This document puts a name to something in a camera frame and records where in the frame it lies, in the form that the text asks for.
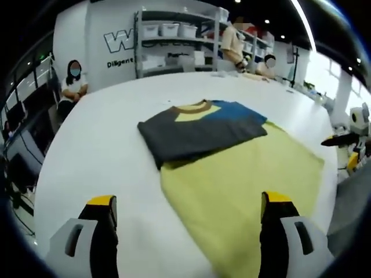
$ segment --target monitor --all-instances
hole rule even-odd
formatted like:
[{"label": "monitor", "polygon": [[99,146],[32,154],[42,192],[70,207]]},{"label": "monitor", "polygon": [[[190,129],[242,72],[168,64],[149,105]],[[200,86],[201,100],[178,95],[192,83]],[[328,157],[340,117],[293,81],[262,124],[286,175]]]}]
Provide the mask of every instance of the monitor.
[{"label": "monitor", "polygon": [[48,88],[47,84],[44,84],[30,94],[23,103],[28,116],[33,116],[45,107],[53,106],[56,101],[53,90]]}]

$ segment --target yellow shirt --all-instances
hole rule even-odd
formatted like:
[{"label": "yellow shirt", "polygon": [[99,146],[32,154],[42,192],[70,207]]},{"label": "yellow shirt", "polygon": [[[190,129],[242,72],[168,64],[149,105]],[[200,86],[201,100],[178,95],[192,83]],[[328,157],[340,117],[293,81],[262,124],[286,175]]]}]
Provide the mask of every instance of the yellow shirt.
[{"label": "yellow shirt", "polygon": [[263,191],[290,197],[303,216],[317,199],[323,160],[272,123],[263,127],[267,136],[161,168],[167,200],[220,277],[258,277]]},{"label": "yellow shirt", "polygon": [[221,42],[220,49],[230,50],[231,54],[237,61],[243,59],[243,39],[239,39],[237,36],[237,30],[233,26],[229,26],[223,32],[223,40]]}]

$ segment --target wall logo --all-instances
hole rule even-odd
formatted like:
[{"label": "wall logo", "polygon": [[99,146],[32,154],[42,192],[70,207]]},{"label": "wall logo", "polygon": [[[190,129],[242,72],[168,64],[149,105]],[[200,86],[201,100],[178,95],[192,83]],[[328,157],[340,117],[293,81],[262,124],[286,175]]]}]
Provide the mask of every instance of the wall logo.
[{"label": "wall logo", "polygon": [[134,49],[134,29],[119,30],[114,34],[113,32],[103,35],[110,53],[119,52],[121,49]]},{"label": "wall logo", "polygon": [[130,63],[133,63],[134,62],[134,58],[129,58],[129,59],[125,59],[125,60],[121,60],[121,61],[112,61],[112,62],[108,62],[107,63],[107,68],[111,68],[111,67],[121,67],[121,65],[123,64],[130,64]]}]

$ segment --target black hair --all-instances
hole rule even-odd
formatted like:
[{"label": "black hair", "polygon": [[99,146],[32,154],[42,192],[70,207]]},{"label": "black hair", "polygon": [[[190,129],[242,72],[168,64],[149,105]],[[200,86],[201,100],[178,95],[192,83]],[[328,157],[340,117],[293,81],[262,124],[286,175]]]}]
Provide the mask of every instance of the black hair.
[{"label": "black hair", "polygon": [[237,13],[235,13],[235,14],[230,13],[230,15],[228,16],[228,21],[230,21],[231,23],[235,23],[236,20],[237,20],[237,18],[239,18],[239,17],[243,17],[243,18],[245,18],[244,16],[241,16],[240,14],[237,14]]},{"label": "black hair", "polygon": [[269,59],[274,59],[276,60],[276,57],[272,54],[268,54],[264,57],[264,62],[267,62]]},{"label": "black hair", "polygon": [[[71,74],[71,66],[72,66],[72,64],[73,64],[74,62],[78,63],[79,66],[80,66],[80,73],[79,73],[78,76],[73,76],[73,75]],[[71,84],[74,83],[74,80],[80,80],[80,77],[81,77],[81,65],[80,65],[79,61],[78,61],[78,60],[72,60],[72,61],[70,61],[70,62],[68,63],[68,66],[67,66],[66,84],[67,84],[67,85],[71,85]]]}]

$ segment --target white wall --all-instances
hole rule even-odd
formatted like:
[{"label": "white wall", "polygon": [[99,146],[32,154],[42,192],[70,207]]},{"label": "white wall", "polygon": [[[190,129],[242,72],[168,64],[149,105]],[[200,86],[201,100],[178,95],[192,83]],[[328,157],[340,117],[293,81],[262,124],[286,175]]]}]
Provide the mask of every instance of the white wall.
[{"label": "white wall", "polygon": [[352,87],[352,76],[341,70],[339,88],[334,104],[334,110],[330,116],[332,124],[343,123],[348,125],[349,117],[345,112],[348,105],[349,95]]},{"label": "white wall", "polygon": [[[53,52],[60,69],[59,78],[66,77],[67,64],[75,58],[87,73],[91,92],[135,79],[134,63],[111,68],[107,63],[134,57],[134,13],[142,7],[175,11],[187,7],[189,12],[202,13],[214,6],[193,0],[105,0],[77,4],[59,14],[56,21]],[[110,51],[106,39],[115,41],[118,51]]]},{"label": "white wall", "polygon": [[[288,44],[283,42],[274,42],[273,54],[276,56],[276,67],[275,72],[278,76],[287,78],[291,67],[294,64],[287,63],[287,48]],[[299,57],[297,62],[297,70],[295,76],[295,82],[303,84],[305,80],[305,75],[307,73],[307,66],[309,63],[310,51],[299,47]]]},{"label": "white wall", "polygon": [[57,16],[53,35],[55,70],[59,80],[67,77],[67,65],[78,60],[82,71],[87,71],[85,53],[85,17],[89,1],[83,1]]}]

